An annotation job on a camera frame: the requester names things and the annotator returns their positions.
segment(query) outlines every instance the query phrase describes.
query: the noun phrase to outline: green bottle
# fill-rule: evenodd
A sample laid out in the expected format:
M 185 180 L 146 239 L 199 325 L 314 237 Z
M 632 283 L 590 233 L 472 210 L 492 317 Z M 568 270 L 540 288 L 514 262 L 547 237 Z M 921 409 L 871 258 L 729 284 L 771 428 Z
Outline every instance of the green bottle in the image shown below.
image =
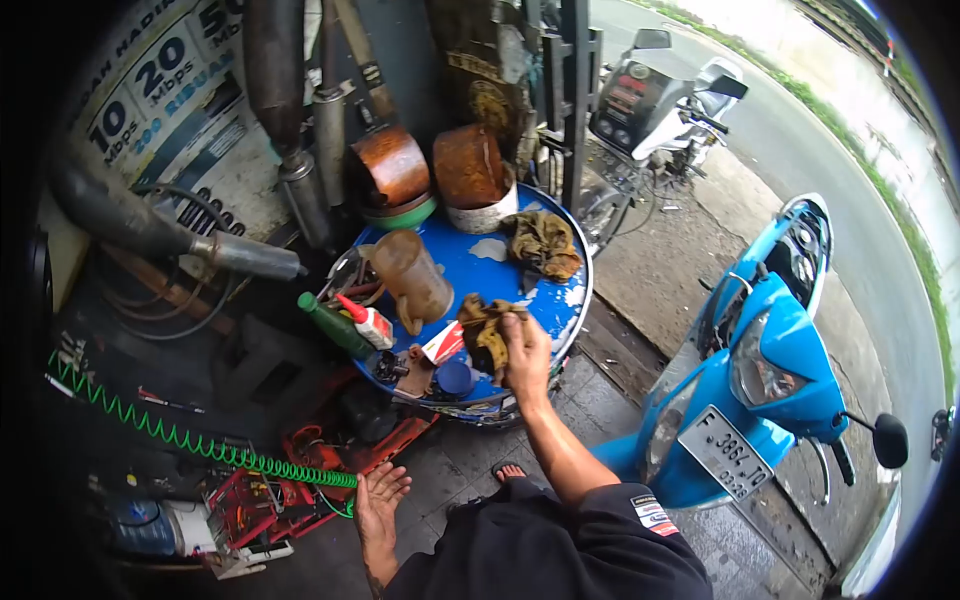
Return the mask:
M 310 315 L 317 327 L 337 346 L 346 350 L 350 357 L 363 360 L 373 353 L 373 346 L 357 332 L 353 319 L 320 304 L 310 292 L 300 294 L 297 306 Z

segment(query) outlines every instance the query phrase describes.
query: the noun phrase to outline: white bucket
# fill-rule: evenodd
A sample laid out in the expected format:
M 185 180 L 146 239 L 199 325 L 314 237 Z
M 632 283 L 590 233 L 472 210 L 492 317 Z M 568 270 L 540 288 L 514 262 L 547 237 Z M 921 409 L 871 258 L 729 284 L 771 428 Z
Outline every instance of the white bucket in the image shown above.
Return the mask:
M 518 211 L 516 177 L 509 169 L 506 170 L 506 174 L 510 178 L 510 189 L 500 202 L 473 210 L 460 210 L 447 206 L 446 215 L 450 218 L 450 223 L 466 233 L 492 233 L 500 227 L 501 219 L 516 214 Z

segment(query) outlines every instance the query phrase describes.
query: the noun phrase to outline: foot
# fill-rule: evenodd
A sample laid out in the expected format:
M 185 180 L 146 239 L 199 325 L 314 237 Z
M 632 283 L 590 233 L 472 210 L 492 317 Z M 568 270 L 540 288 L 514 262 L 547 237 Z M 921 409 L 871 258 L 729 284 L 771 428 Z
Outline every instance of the foot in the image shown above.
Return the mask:
M 496 472 L 496 479 L 500 483 L 506 483 L 510 477 L 526 477 L 527 474 L 517 465 L 504 465 Z

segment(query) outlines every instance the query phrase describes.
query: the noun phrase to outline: glue bottle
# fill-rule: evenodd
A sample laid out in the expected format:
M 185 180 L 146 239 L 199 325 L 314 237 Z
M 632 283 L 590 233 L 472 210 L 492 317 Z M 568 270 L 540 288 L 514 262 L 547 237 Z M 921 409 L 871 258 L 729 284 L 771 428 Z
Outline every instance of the glue bottle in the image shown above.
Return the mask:
M 353 326 L 360 335 L 367 338 L 378 350 L 394 347 L 394 325 L 387 321 L 375 308 L 360 306 L 346 296 L 337 294 L 337 300 L 353 317 Z
M 347 351 L 356 359 L 364 360 L 373 354 L 373 348 L 367 340 L 353 327 L 353 319 L 341 315 L 332 308 L 317 301 L 317 297 L 310 292 L 303 292 L 297 299 L 297 306 L 310 316 L 310 319 L 333 342 Z

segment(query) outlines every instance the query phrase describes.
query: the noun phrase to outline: motorcycle mirror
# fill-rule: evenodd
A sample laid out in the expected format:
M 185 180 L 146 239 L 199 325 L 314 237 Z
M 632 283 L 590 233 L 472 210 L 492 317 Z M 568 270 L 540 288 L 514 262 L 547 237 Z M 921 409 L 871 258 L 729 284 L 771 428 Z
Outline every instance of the motorcycle mirror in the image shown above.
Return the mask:
M 888 413 L 880 413 L 874 423 L 874 454 L 886 468 L 900 468 L 909 454 L 906 427 Z
M 663 29 L 638 29 L 634 37 L 634 50 L 670 48 L 670 32 Z
M 713 80 L 710 84 L 710 87 L 707 88 L 707 91 L 711 91 L 722 96 L 731 96 L 733 98 L 743 98 L 747 95 L 747 89 L 749 89 L 742 82 L 737 81 L 729 75 L 721 75 L 720 77 Z

